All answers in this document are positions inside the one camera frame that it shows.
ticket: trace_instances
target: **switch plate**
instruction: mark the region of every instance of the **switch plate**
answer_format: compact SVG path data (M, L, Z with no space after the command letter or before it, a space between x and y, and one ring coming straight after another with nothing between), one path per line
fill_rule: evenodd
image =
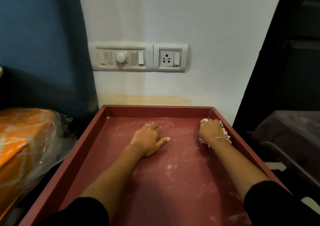
M181 44L154 44L153 46L153 70L164 72L185 72L187 64L188 45Z
M112 71L152 71L153 69L153 44L145 42L90 42L89 54L93 70L112 70ZM106 64L99 61L99 51L104 51L107 55L111 52L112 63L107 60ZM131 53L136 52L137 64L132 65ZM118 63L117 54L125 53L126 62Z

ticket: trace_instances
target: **hand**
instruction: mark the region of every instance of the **hand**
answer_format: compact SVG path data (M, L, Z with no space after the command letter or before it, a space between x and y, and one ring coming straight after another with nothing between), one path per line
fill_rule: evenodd
M213 143L217 137L224 138L223 128L219 124L219 120L210 119L200 123L199 137L205 144Z
M142 151L143 156L148 157L170 141L169 137L162 138L158 141L160 133L161 127L153 122L146 124L135 132L130 142L130 146L138 147Z

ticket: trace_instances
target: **white wall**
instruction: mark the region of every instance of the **white wall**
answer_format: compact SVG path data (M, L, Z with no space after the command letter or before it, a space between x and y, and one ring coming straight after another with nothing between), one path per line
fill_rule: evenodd
M95 71L99 105L214 106L231 124L278 0L81 0L88 41L189 45L186 73Z

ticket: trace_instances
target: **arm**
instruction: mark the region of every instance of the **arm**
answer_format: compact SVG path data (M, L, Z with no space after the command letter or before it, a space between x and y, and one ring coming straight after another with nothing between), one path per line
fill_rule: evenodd
M111 221L117 209L121 194L128 183L132 172L143 157L150 156L170 138L158 142L161 127L154 123L143 126L134 134L130 145L86 190L81 197L92 197L99 200L106 208Z
M210 147L217 154L242 200L254 184L270 180L224 138L223 129L218 120L210 119L207 122L202 122L199 136L204 143L210 144Z

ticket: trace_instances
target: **tray rim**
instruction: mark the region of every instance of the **tray rim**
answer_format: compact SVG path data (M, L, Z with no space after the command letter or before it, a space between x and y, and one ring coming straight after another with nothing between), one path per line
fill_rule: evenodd
M232 135L238 139L239 143L242 147L249 153L249 155L254 159L256 165L260 167L260 169L267 175L269 178L275 182L277 182L280 186L284 189L289 191L286 186L274 175L274 173L267 167L267 165L258 157L258 155L250 148L250 146L240 137L240 135L232 128L232 126L226 121L226 119L216 110L214 107L208 106L142 106L142 105L102 105L97 114L94 116L86 130L83 132L77 143L75 144L74 148L70 151L67 155L65 160L62 162L58 170L52 176L46 187L43 189L41 194L38 196L32 207L26 213L24 218L21 220L19 225L27 226L32 225L38 221L38 216L44 207L46 201L49 199L50 195L54 191L56 185L62 179L62 176L70 166L71 162L73 161L74 157L77 155L79 149L88 139L88 136L91 134L93 127L98 123L100 119L105 117L106 119L109 117L121 117L121 116L108 116L108 108L177 108L177 109L186 109L186 108L193 108L193 109L208 109L209 116L212 114L212 111L217 115L217 117L222 121L224 127L231 131Z

